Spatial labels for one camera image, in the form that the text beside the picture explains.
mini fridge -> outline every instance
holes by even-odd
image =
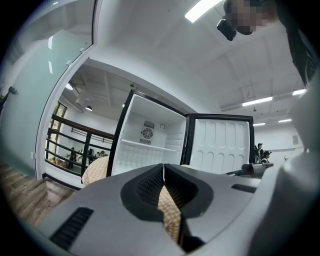
[[[253,163],[254,145],[252,116],[185,115],[132,90],[115,130],[107,177],[154,164],[225,174]]]

wooden floor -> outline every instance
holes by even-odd
[[[36,180],[1,163],[0,185],[16,216],[35,227],[53,208],[77,192],[48,178]]]

yellow checkered cloth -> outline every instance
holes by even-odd
[[[83,184],[87,186],[105,178],[107,176],[108,161],[109,156],[101,157],[93,161],[82,176]],[[158,209],[163,212],[164,229],[175,242],[178,242],[181,212],[165,186],[162,187],[160,192]]]

headset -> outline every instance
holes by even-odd
[[[269,0],[244,0],[249,2],[251,7],[261,7],[263,3]],[[233,0],[225,0],[223,3],[223,9],[225,12],[225,16],[219,21],[218,25],[216,26],[217,29],[229,40],[232,41],[236,35],[237,31],[243,35],[251,35],[252,31],[250,28],[245,26],[238,26],[236,29],[231,25],[231,5]]]

white shelf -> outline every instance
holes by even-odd
[[[146,145],[146,144],[142,144],[142,143],[139,143],[139,142],[134,142],[134,141],[126,140],[126,139],[121,139],[121,142],[123,142],[125,144],[129,144],[129,145],[138,145],[138,146],[141,146],[141,147],[146,147],[146,148],[151,148],[151,149],[178,152],[177,150],[174,150],[174,149],[165,148],[165,147],[159,147],[159,146]]]

